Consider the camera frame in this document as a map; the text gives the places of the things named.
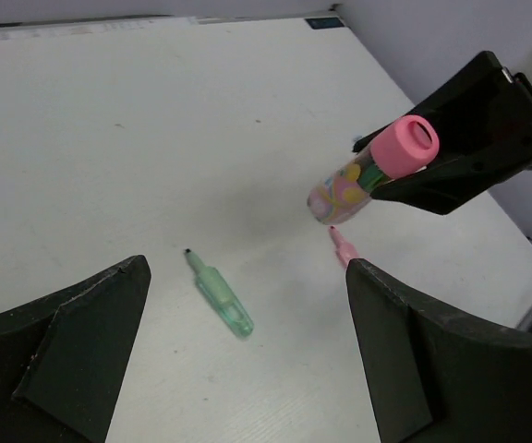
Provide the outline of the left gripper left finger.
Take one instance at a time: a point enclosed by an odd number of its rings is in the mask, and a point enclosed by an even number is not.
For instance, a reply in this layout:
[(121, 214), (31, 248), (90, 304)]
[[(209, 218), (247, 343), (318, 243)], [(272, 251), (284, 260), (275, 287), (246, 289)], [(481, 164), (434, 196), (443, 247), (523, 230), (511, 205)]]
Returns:
[(0, 313), (0, 442), (104, 442), (150, 287), (143, 255)]

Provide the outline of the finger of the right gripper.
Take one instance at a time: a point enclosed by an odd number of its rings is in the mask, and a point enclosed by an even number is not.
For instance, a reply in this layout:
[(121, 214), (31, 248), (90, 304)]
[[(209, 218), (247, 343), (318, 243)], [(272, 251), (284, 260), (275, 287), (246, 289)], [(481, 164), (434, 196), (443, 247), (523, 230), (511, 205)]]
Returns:
[(532, 138), (494, 143), (378, 187), (372, 198), (446, 215), (489, 188), (532, 167)]
[(457, 158), (518, 136), (524, 124), (532, 124), (531, 80), (482, 51), (396, 122), (356, 141), (353, 153), (387, 148), (383, 160)]

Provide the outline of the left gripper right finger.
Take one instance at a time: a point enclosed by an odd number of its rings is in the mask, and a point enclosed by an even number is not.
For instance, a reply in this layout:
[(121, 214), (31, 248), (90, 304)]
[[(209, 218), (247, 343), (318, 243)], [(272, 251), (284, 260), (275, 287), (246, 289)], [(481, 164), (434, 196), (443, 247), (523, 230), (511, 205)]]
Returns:
[(364, 259), (350, 310), (384, 442), (532, 442), (532, 332), (448, 305)]

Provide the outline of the pink capped crayon tube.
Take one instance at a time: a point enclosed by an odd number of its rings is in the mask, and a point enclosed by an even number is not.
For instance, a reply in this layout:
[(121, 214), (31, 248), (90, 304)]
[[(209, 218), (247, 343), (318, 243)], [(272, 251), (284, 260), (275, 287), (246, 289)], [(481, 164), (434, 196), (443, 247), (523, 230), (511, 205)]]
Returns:
[(345, 222), (371, 199), (377, 187), (426, 168), (437, 156), (440, 140), (430, 122), (405, 115), (367, 142), (349, 163), (314, 186), (308, 208), (318, 222)]

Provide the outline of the pink translucent highlighter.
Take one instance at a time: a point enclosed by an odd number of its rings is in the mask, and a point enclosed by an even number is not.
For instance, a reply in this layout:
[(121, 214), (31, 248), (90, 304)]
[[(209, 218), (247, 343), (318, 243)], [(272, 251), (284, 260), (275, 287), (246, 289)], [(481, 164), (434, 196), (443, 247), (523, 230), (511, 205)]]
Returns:
[(344, 269), (348, 267), (351, 260), (360, 258), (356, 248), (344, 238), (335, 226), (330, 226), (328, 232), (335, 247), (335, 254)]

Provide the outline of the mint green highlighter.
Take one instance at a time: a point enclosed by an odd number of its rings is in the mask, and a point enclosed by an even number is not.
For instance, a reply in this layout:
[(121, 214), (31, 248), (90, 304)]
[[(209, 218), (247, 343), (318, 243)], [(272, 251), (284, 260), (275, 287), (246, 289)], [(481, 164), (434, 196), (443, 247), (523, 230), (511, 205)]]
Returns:
[(254, 330), (254, 322), (219, 270), (206, 265), (189, 248), (184, 251), (184, 256), (194, 274), (195, 285), (211, 308), (236, 337), (249, 337)]

